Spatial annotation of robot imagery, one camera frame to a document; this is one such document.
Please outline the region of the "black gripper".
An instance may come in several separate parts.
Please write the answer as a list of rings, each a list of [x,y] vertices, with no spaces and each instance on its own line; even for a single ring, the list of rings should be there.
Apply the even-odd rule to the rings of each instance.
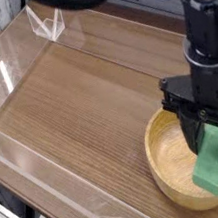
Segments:
[[[191,62],[188,75],[162,78],[162,106],[177,114],[189,149],[200,151],[204,124],[218,127],[218,58]]]

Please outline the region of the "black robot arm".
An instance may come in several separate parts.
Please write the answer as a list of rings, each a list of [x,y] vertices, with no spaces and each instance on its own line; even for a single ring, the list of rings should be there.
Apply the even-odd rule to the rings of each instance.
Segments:
[[[188,75],[159,83],[162,106],[177,114],[189,149],[199,153],[207,124],[218,127],[218,0],[181,0]]]

